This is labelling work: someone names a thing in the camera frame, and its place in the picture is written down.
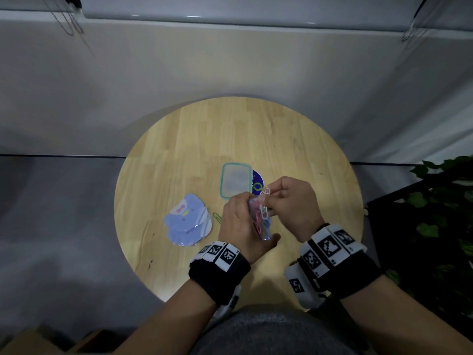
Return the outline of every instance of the dark blue round label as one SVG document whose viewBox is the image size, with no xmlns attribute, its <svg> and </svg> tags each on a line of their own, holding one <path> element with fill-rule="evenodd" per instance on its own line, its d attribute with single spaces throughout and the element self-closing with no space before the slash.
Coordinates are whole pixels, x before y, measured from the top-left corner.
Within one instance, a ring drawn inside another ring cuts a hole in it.
<svg viewBox="0 0 473 355">
<path fill-rule="evenodd" d="M 253 169 L 253 188 L 251 192 L 254 195 L 260 195 L 261 191 L 263 190 L 264 182 L 263 178 L 260 176 L 258 172 Z"/>
</svg>

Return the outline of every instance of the gray floor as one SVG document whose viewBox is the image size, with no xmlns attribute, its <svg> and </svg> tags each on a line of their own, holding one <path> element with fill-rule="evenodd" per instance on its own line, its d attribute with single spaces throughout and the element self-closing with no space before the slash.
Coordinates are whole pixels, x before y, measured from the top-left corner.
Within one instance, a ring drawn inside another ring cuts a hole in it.
<svg viewBox="0 0 473 355">
<path fill-rule="evenodd" d="M 78 340 L 97 328 L 136 327 L 162 304 L 128 266 L 116 238 L 122 163 L 0 157 L 0 336 L 45 323 Z M 416 181 L 407 167 L 354 170 L 365 202 Z"/>
</svg>

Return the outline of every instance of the teal-bordered container lid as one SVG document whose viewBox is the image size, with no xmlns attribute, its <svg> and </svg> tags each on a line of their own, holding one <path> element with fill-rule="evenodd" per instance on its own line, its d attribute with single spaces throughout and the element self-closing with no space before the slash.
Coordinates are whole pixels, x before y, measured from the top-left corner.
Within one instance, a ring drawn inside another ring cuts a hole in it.
<svg viewBox="0 0 473 355">
<path fill-rule="evenodd" d="M 251 192 L 253 169 L 246 163 L 225 163 L 220 177 L 220 196 L 230 199 L 234 195 Z"/>
</svg>

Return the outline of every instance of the table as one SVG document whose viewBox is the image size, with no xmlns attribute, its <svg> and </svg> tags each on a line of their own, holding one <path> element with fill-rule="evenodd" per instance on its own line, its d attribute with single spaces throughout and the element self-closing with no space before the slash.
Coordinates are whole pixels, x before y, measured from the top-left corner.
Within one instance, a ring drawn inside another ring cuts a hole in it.
<svg viewBox="0 0 473 355">
<path fill-rule="evenodd" d="M 280 176 L 310 182 L 323 217 L 355 239 L 363 230 L 363 203 L 350 163 L 335 141 L 303 115 L 248 97 L 221 97 L 182 107 L 156 122 L 127 156 L 115 189 L 115 226 L 121 249 L 141 281 L 167 301 L 188 279 L 189 262 L 217 239 L 220 224 L 193 247 L 172 244 L 164 216 L 187 193 L 209 213 L 222 215 L 220 173 L 226 162 L 250 164 L 269 184 Z M 276 218 L 278 246 L 242 281 L 237 308 L 250 303 L 299 307 L 283 275 L 300 244 Z"/>
</svg>

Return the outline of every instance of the forearm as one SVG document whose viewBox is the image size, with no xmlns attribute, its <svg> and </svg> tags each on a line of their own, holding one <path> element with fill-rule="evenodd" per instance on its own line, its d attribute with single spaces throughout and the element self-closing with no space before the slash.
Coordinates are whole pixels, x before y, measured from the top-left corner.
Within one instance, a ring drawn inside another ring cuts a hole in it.
<svg viewBox="0 0 473 355">
<path fill-rule="evenodd" d="M 473 343 L 385 276 L 341 303 L 380 354 L 473 354 Z"/>
<path fill-rule="evenodd" d="M 204 289 L 188 280 L 114 354 L 187 354 L 216 310 Z"/>
</svg>

